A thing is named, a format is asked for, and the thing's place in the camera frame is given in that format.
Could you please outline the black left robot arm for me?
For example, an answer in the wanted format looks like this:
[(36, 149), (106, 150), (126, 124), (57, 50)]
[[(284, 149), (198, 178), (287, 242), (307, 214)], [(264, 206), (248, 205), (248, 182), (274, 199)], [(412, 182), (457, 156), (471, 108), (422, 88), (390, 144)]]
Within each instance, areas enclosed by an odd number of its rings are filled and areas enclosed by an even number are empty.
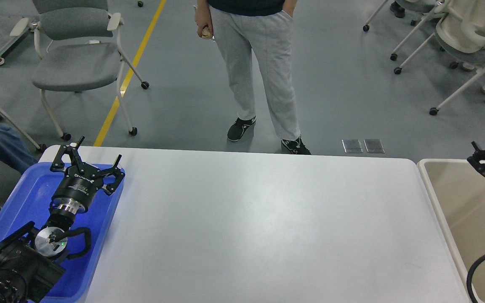
[(126, 174), (79, 146), (29, 167), (0, 211), (0, 303), (75, 303), (91, 283)]

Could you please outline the standing person's hand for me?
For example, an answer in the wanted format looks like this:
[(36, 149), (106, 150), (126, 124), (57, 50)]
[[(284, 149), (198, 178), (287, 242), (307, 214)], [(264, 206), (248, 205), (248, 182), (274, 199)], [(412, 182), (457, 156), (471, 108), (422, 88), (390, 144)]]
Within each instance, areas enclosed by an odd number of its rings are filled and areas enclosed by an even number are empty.
[(207, 0), (197, 0), (195, 23), (197, 25), (197, 35), (200, 38), (208, 40), (213, 37), (213, 23)]

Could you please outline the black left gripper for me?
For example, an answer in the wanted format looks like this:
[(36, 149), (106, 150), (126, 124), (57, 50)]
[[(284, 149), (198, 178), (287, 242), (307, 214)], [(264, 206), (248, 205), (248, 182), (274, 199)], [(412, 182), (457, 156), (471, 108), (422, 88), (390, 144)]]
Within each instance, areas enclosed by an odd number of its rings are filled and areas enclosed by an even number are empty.
[[(88, 211), (99, 188), (106, 195), (111, 196), (125, 178), (125, 173), (118, 167), (122, 155), (117, 156), (112, 167), (104, 170), (100, 170), (99, 167), (85, 167), (85, 163), (78, 153), (83, 140), (85, 140), (85, 137), (81, 136), (75, 146), (60, 146), (50, 166), (52, 172), (65, 172), (64, 178), (51, 198), (52, 203), (61, 205), (72, 200), (79, 204), (78, 213)], [(69, 167), (66, 167), (62, 160), (64, 155), (69, 156)], [(104, 179), (110, 176), (114, 176), (114, 181), (105, 183)]]

